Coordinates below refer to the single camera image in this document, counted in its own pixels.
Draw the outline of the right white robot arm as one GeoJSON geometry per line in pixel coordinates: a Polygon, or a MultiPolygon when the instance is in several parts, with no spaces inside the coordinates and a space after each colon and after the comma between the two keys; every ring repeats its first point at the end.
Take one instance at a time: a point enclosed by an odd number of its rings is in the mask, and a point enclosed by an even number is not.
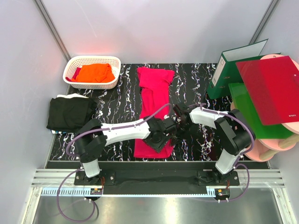
{"type": "Polygon", "coordinates": [[[215,129],[223,151],[212,171],[199,175],[198,180],[206,184],[225,185],[241,156],[248,148],[253,147],[256,139],[242,113],[237,109],[220,112],[206,109],[202,104],[186,106],[184,103],[175,105],[173,110],[176,114],[177,132],[171,139],[171,145],[181,141],[193,124],[215,129]]]}

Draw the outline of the magenta t shirt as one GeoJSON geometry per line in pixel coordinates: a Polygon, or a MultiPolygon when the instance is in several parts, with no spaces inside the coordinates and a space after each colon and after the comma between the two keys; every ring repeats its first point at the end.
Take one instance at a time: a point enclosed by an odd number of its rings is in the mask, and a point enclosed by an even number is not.
{"type": "MultiPolygon", "coordinates": [[[[137,68],[139,86],[141,87],[142,111],[140,118],[152,115],[165,104],[169,103],[169,86],[175,72],[165,69],[137,68]]],[[[167,143],[161,152],[156,152],[143,140],[135,140],[135,158],[164,159],[171,156],[173,146],[167,143]]]]}

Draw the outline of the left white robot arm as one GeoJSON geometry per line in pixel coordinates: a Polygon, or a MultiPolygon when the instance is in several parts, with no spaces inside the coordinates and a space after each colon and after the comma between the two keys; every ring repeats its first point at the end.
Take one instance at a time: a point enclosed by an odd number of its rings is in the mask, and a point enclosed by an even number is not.
{"type": "Polygon", "coordinates": [[[85,180],[97,184],[101,179],[98,158],[104,147],[124,140],[142,140],[156,153],[160,153],[177,132],[178,123],[174,118],[165,119],[147,116],[133,122],[102,124],[90,120],[74,138],[77,154],[85,172],[85,180]]]}

